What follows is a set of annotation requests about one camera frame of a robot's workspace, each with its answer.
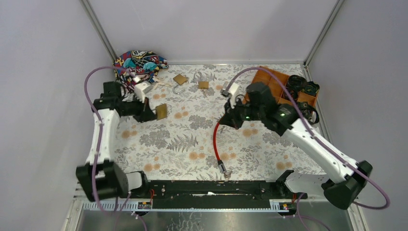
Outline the small brass padlock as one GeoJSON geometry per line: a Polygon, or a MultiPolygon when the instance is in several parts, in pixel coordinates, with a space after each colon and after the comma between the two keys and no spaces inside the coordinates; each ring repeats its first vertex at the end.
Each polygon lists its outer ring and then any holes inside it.
{"type": "Polygon", "coordinates": [[[194,73],[194,77],[197,79],[198,89],[200,90],[209,89],[209,82],[203,81],[203,74],[201,72],[194,73]]]}

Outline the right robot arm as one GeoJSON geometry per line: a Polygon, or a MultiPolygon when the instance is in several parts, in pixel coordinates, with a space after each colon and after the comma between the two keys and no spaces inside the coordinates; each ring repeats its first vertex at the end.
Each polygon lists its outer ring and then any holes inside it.
{"type": "Polygon", "coordinates": [[[333,206],[346,210],[367,184],[365,178],[372,171],[370,163],[357,162],[339,152],[313,127],[303,123],[293,106],[278,104],[264,83],[247,86],[249,99],[246,103],[239,98],[235,83],[221,94],[228,101],[220,124],[239,129],[245,121],[260,121],[267,129],[299,147],[324,170],[323,175],[285,171],[276,181],[278,196],[288,198],[293,193],[323,196],[333,206]]]}

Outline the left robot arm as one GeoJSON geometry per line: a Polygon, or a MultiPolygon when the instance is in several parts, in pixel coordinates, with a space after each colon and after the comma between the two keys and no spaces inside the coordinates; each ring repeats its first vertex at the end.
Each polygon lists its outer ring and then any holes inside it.
{"type": "Polygon", "coordinates": [[[126,102],[124,88],[118,82],[105,82],[103,93],[92,104],[94,132],[86,163],[76,168],[76,177],[91,202],[125,198],[143,198],[149,193],[149,183],[143,171],[126,174],[113,160],[116,129],[120,118],[131,116],[137,122],[154,121],[157,115],[143,102],[126,102]]]}

